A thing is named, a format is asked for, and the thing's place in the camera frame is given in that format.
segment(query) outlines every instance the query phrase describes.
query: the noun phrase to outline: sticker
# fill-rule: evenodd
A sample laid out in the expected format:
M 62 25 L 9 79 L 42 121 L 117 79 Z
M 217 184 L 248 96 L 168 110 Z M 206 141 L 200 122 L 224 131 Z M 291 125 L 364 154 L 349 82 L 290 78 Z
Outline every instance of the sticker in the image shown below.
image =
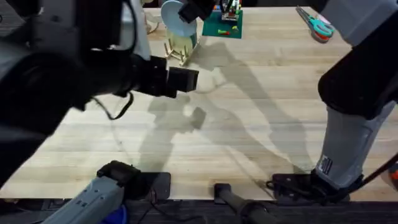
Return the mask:
M 327 156 L 322 155 L 321 163 L 319 164 L 318 169 L 322 171 L 323 174 L 328 175 L 331 169 L 331 165 L 333 165 L 333 161 Z

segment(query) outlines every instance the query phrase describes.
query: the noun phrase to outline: scissors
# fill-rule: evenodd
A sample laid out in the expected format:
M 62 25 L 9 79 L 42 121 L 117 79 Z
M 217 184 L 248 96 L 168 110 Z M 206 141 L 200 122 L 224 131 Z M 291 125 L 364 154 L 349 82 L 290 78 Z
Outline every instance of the scissors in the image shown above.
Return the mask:
M 330 37 L 333 36 L 335 30 L 331 25 L 326 24 L 321 20 L 314 18 L 299 6 L 296 7 L 296 11 L 303 18 L 305 23 L 308 25 L 308 27 L 311 30 L 311 36 L 316 41 L 324 44 L 329 41 Z

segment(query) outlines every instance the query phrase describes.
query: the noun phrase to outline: black mount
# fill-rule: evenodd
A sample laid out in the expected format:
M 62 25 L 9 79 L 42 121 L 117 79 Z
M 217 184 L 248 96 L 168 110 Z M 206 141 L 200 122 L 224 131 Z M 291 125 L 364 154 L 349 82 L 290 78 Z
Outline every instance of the black mount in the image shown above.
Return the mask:
M 166 200 L 170 197 L 171 175 L 168 172 L 141 172 L 123 162 L 112 161 L 97 172 L 97 177 L 102 176 L 124 187 L 125 199 Z

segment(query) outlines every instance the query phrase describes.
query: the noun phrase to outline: wooden stick structure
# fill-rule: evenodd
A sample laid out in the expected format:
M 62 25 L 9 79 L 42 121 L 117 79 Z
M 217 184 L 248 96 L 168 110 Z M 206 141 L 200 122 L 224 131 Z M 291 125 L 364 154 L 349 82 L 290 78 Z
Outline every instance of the wooden stick structure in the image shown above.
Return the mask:
M 173 48 L 172 41 L 170 38 L 167 39 L 167 42 L 169 43 L 169 46 L 167 46 L 166 42 L 164 43 L 164 50 L 165 50 L 165 58 L 169 59 L 170 57 L 176 58 L 177 60 L 180 61 L 180 66 L 186 66 L 188 59 L 192 54 L 188 53 L 187 46 L 184 45 L 184 50 L 180 50 L 179 52 Z M 195 45 L 195 47 L 192 50 L 193 51 L 196 49 L 196 47 L 199 45 L 199 42 Z

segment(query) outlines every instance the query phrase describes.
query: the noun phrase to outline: gray robot arm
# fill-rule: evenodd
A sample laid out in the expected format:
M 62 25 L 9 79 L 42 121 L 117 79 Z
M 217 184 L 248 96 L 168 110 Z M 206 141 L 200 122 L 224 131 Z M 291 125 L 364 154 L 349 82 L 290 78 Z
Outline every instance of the gray robot arm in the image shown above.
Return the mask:
M 121 206 L 123 196 L 116 180 L 97 177 L 43 224 L 98 224 Z
M 141 196 L 147 193 L 148 186 L 139 170 L 112 161 L 97 172 L 97 177 L 79 195 L 43 223 L 98 224 L 121 206 L 125 195 L 128 195 L 124 189 Z
M 388 52 L 398 48 L 398 3 L 393 0 L 329 0 L 321 13 L 353 50 L 319 82 L 328 106 L 322 155 L 315 172 L 335 189 L 349 187 L 383 122 L 395 107 L 398 67 Z

